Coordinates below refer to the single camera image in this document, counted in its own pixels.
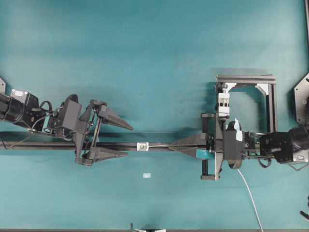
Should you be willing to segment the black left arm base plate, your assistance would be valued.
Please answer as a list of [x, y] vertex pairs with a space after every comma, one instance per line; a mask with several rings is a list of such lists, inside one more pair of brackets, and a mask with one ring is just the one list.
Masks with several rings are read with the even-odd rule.
[[6, 82], [0, 77], [0, 93], [5, 94]]

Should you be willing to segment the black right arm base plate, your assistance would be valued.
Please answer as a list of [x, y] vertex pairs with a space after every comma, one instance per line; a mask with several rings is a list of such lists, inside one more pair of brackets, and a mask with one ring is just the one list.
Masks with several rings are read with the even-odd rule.
[[295, 119], [298, 124], [309, 122], [309, 74], [307, 73], [294, 87]]

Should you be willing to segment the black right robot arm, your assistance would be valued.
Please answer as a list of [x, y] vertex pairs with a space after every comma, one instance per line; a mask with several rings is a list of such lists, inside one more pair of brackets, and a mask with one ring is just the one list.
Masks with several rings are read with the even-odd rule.
[[309, 161], [309, 126], [300, 125], [288, 132], [254, 133], [243, 131], [234, 119], [218, 113], [203, 113], [202, 133], [177, 140], [168, 149], [202, 160], [202, 180], [219, 180], [222, 164], [239, 169], [245, 159], [255, 159], [263, 168], [272, 160], [294, 165]]

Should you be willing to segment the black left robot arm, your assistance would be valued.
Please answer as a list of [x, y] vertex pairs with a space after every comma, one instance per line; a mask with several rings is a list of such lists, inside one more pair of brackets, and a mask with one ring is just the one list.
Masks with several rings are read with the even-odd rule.
[[31, 133], [72, 141], [76, 163], [92, 166], [96, 162], [127, 155], [126, 152], [97, 146], [102, 124], [133, 130], [106, 102], [91, 100], [82, 113], [76, 94], [69, 95], [58, 108], [53, 109], [49, 101], [39, 103], [38, 98], [28, 92], [22, 92], [20, 96], [16, 93], [17, 90], [13, 90], [10, 96], [0, 95], [0, 119]]

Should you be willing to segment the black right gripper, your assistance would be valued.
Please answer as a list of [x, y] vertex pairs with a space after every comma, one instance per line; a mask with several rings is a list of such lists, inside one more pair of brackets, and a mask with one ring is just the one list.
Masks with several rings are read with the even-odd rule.
[[[206, 134], [194, 134], [179, 139], [168, 145], [170, 150], [202, 159], [202, 180], [219, 180], [222, 164], [227, 161], [231, 169], [239, 169], [245, 150], [245, 133], [243, 141], [236, 140], [235, 120], [226, 124], [226, 118], [218, 113], [202, 113], [202, 131]], [[208, 173], [208, 160], [214, 159], [214, 174]]]

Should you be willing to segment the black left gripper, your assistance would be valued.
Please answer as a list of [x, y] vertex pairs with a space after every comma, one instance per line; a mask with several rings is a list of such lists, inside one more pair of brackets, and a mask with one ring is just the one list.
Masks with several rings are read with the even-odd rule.
[[96, 147], [101, 123], [133, 130], [104, 101], [91, 100], [84, 113], [76, 94], [69, 95], [55, 113], [56, 138], [72, 140], [75, 146], [75, 162], [91, 166], [95, 162], [120, 158], [128, 153]]

